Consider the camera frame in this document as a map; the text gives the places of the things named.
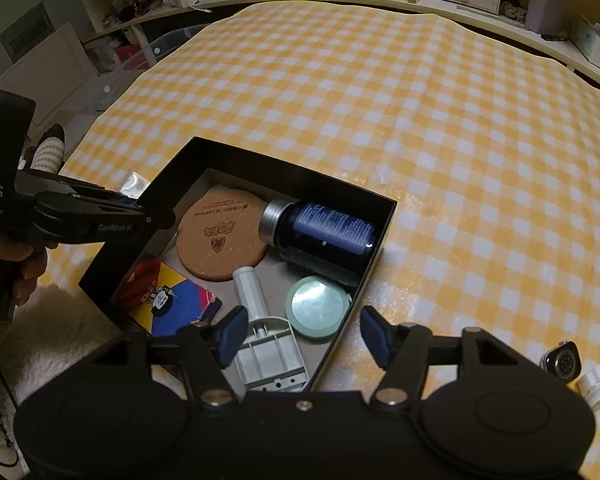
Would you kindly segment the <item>person left hand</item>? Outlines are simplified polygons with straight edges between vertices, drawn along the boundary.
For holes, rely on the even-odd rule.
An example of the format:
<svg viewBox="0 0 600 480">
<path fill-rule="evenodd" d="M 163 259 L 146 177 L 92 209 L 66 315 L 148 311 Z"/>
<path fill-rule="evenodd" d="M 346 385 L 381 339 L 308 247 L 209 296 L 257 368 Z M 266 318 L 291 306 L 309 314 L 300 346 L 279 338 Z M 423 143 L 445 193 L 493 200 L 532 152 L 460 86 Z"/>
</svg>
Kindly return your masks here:
<svg viewBox="0 0 600 480">
<path fill-rule="evenodd" d="M 0 235 L 0 259 L 16 264 L 18 273 L 12 285 L 12 300 L 16 306 L 22 306 L 29 300 L 38 279 L 46 271 L 47 250 Z"/>
</svg>

